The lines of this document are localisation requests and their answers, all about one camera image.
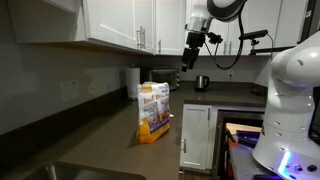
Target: paper towel roll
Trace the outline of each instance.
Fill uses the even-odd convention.
[[[138,98],[138,85],[140,84],[140,68],[128,68],[126,71],[126,84],[128,97]]]

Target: gray countertop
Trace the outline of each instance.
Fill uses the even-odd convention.
[[[250,93],[250,87],[219,85],[207,92],[195,92],[192,84],[182,85],[170,93],[170,130],[153,144],[136,140],[137,101],[113,114],[93,119],[37,154],[20,167],[8,172],[4,179],[22,179],[48,161],[92,166],[145,176],[148,180],[178,179],[183,104],[222,104],[265,106],[265,97]]]

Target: stainless steel sink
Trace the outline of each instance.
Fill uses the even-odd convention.
[[[50,162],[39,167],[24,180],[146,180],[146,178],[138,174]]]

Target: electric kettle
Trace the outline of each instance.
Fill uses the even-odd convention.
[[[198,91],[198,92],[206,91],[206,88],[209,86],[209,82],[210,82],[210,79],[208,76],[197,76],[195,91]]]

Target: yellow package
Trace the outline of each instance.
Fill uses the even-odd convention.
[[[169,130],[168,83],[144,83],[138,86],[140,143],[153,143]]]

